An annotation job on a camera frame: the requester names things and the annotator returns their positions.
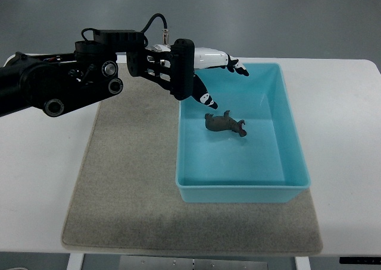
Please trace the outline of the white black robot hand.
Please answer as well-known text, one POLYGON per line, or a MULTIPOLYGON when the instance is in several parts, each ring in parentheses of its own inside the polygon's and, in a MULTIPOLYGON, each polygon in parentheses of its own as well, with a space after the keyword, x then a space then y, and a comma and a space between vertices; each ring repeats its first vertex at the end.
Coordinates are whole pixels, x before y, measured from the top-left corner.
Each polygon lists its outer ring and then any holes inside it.
MULTIPOLYGON (((249 76, 245 66, 235 57, 229 54, 211 48, 195 48, 194 69, 205 68, 226 68, 231 73, 237 72, 240 75, 249 76)), ((212 99, 205 84, 197 74, 193 75, 193 93, 192 97, 199 103, 212 109, 217 109, 217 103, 212 99)))

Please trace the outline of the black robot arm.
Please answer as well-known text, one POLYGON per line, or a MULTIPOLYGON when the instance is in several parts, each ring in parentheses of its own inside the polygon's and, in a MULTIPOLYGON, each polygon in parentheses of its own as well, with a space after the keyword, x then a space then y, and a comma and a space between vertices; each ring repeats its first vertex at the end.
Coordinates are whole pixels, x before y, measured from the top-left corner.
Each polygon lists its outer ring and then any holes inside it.
POLYGON ((93 38, 77 41, 72 53, 16 52, 1 67, 1 115, 34 107, 59 117, 119 94, 123 82, 118 77, 117 54, 132 54, 133 65, 146 62, 145 32, 157 18, 167 29, 165 17, 156 13, 141 31, 91 28, 93 38))

